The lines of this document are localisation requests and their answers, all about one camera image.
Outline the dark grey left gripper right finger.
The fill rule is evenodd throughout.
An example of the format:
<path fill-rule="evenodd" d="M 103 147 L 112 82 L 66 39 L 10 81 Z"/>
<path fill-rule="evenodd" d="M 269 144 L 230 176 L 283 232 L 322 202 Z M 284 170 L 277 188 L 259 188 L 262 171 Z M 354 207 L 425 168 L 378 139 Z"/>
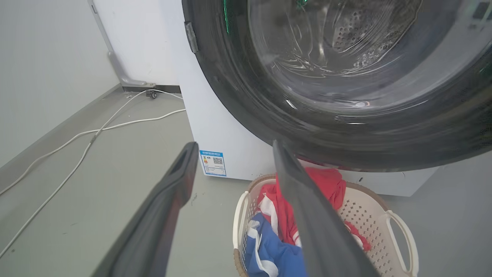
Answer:
<path fill-rule="evenodd" d="M 338 213 L 281 140 L 273 142 L 281 193 L 292 206 L 310 277 L 378 277 Z"/>

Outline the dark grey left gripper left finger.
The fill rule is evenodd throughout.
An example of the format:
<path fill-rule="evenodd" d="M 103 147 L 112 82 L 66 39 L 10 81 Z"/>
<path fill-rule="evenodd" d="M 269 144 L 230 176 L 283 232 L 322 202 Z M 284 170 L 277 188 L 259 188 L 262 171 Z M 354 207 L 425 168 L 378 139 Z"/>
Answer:
<path fill-rule="evenodd" d="M 179 212 L 189 201 L 199 147 L 188 142 L 102 259 L 94 277 L 163 277 Z"/>

